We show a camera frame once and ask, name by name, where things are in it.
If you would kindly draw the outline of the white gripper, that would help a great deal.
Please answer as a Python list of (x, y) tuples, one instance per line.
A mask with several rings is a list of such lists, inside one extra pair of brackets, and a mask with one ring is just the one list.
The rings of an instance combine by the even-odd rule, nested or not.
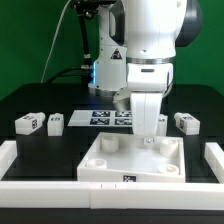
[(152, 138), (156, 135), (162, 98), (173, 80), (173, 65), (128, 63), (127, 71), (133, 133)]

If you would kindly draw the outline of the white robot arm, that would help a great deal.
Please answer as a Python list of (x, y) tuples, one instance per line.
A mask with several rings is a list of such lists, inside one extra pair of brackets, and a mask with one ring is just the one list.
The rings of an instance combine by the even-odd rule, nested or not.
[(90, 0), (98, 10), (100, 54), (89, 90), (128, 100), (133, 133), (157, 132), (162, 98), (173, 83), (176, 49), (200, 33), (198, 0)]

